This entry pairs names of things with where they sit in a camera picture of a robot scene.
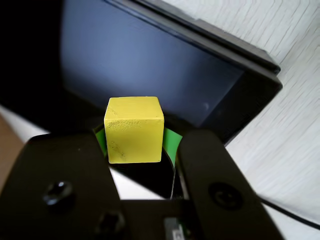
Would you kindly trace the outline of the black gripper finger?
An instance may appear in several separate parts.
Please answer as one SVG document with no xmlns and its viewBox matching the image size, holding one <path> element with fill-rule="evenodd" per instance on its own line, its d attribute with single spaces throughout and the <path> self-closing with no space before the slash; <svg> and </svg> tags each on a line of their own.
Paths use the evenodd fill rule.
<svg viewBox="0 0 320 240">
<path fill-rule="evenodd" d="M 45 134 L 20 152 L 0 196 L 3 240 L 121 240 L 125 218 L 92 132 Z"/>
<path fill-rule="evenodd" d="M 163 147 L 191 207 L 197 240 L 281 240 L 283 236 L 224 144 L 210 130 L 179 136 L 165 128 Z"/>
</svg>

